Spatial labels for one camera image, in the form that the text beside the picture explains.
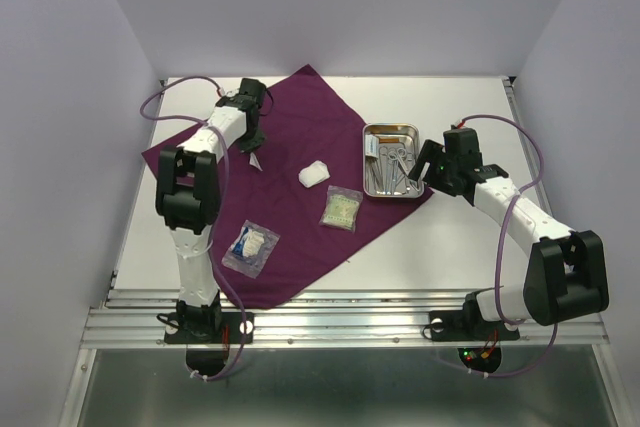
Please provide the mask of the small steel scissors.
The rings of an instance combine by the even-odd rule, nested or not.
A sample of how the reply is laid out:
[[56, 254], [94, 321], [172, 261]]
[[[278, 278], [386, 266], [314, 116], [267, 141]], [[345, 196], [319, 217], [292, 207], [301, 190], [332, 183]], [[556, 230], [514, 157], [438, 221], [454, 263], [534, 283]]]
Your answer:
[[[406, 166], [406, 163], [405, 163], [405, 157], [406, 157], [406, 154], [407, 154], [406, 149], [403, 148], [403, 147], [391, 148], [389, 150], [389, 152], [392, 149], [396, 149], [397, 150], [397, 153], [399, 155], [399, 162], [400, 162], [400, 176], [399, 176], [399, 181], [398, 181], [398, 185], [397, 185], [397, 188], [396, 188], [396, 194], [395, 195], [418, 193], [420, 191], [418, 183], [415, 181], [416, 184], [417, 184], [416, 185], [417, 189], [414, 189], [409, 185], [409, 182], [408, 182], [407, 166]], [[390, 175], [390, 180], [391, 180], [391, 160], [390, 160], [390, 157], [389, 157], [389, 162], [390, 162], [390, 164], [389, 164], [389, 175]]]

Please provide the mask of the steel instrument tray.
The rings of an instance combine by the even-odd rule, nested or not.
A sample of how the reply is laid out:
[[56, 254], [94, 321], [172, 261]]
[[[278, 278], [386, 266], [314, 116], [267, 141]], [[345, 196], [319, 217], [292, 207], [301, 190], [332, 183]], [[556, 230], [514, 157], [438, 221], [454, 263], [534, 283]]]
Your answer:
[[408, 177], [416, 165], [418, 129], [403, 123], [370, 123], [362, 131], [363, 190], [371, 198], [417, 199], [425, 193], [421, 181]]

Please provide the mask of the steel hemostat forceps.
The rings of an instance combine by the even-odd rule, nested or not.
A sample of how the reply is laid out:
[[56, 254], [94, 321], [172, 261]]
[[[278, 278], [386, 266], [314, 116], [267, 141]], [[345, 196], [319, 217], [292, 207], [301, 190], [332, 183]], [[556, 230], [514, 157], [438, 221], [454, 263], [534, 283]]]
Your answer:
[[374, 181], [379, 195], [391, 194], [391, 180], [387, 173], [387, 168], [389, 167], [388, 154], [389, 148], [387, 146], [380, 147], [377, 158], [374, 160], [374, 164], [372, 166]]

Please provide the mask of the small white label packet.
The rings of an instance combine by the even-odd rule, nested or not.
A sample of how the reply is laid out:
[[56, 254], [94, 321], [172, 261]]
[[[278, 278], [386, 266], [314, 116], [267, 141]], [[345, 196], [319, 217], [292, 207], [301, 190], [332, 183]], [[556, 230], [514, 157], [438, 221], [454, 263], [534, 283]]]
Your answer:
[[364, 155], [366, 158], [379, 158], [379, 138], [376, 135], [366, 134], [364, 136]]

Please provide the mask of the white sterile pouch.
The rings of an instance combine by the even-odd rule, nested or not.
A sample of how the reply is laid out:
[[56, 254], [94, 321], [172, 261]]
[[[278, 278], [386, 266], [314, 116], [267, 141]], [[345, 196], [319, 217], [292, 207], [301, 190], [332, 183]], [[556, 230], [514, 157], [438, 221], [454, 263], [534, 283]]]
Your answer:
[[250, 153], [249, 164], [257, 169], [258, 171], [263, 171], [263, 168], [259, 162], [258, 156], [255, 152]]

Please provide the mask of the white gauze pad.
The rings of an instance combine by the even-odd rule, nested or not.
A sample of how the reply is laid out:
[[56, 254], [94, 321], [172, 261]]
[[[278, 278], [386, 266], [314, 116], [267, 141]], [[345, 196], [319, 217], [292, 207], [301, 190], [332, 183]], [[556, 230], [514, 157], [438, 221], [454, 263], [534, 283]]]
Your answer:
[[307, 189], [318, 185], [330, 178], [330, 172], [327, 165], [316, 160], [309, 166], [303, 168], [298, 174], [299, 182]]

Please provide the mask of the green-white packet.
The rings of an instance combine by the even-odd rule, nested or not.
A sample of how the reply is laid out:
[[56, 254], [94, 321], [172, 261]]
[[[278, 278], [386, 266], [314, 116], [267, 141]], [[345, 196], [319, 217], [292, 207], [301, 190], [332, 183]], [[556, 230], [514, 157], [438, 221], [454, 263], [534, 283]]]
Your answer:
[[363, 194], [360, 191], [330, 185], [320, 224], [354, 232], [362, 200]]

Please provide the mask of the blue-white gauze packet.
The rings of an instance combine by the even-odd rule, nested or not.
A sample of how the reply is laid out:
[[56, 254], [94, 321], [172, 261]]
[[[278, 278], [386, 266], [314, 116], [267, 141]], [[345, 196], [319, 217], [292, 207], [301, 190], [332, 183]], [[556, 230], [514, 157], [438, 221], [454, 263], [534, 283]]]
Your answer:
[[246, 220], [223, 256], [222, 265], [256, 279], [279, 240], [280, 236], [275, 232]]

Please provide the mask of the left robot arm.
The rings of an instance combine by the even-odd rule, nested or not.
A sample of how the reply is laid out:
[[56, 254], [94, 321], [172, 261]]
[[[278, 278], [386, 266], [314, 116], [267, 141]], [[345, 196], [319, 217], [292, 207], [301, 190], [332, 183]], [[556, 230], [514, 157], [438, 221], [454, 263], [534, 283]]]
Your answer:
[[178, 313], [188, 315], [188, 329], [199, 340], [215, 339], [222, 329], [220, 287], [210, 258], [211, 231], [222, 194], [218, 163], [237, 144], [251, 153], [265, 140], [259, 127], [269, 95], [260, 81], [244, 78], [238, 91], [223, 95], [210, 116], [187, 140], [161, 148], [156, 174], [155, 208], [174, 242], [180, 290]]

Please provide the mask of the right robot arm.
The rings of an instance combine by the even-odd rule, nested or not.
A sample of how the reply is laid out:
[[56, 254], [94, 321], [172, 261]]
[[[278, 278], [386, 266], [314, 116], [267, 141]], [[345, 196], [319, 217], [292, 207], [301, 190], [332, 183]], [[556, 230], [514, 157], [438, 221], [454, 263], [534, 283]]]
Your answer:
[[493, 288], [466, 296], [457, 313], [463, 331], [482, 337], [496, 322], [549, 326], [606, 310], [602, 239], [568, 227], [524, 197], [503, 168], [484, 162], [475, 130], [451, 129], [443, 138], [423, 143], [410, 179], [464, 198], [499, 225], [501, 240], [511, 238], [528, 257], [521, 284], [505, 286], [496, 272]]

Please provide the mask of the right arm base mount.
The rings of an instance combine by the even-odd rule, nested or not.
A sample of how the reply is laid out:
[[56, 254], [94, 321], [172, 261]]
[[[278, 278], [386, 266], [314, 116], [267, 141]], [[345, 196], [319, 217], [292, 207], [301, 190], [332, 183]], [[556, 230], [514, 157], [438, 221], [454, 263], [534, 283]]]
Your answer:
[[480, 312], [477, 297], [480, 291], [469, 293], [459, 309], [435, 310], [421, 336], [433, 342], [461, 342], [458, 348], [460, 367], [485, 378], [494, 376], [502, 362], [501, 341], [520, 339], [518, 329], [509, 330], [500, 321], [487, 321]]

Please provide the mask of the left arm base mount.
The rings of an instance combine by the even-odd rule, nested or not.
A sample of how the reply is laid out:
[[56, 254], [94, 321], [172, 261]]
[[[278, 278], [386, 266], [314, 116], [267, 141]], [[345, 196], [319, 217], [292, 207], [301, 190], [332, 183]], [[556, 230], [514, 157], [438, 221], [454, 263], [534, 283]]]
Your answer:
[[180, 300], [170, 313], [159, 313], [163, 342], [186, 348], [185, 364], [192, 378], [203, 382], [231, 375], [246, 345], [253, 342], [253, 312], [226, 311], [217, 295], [209, 306], [193, 307]]

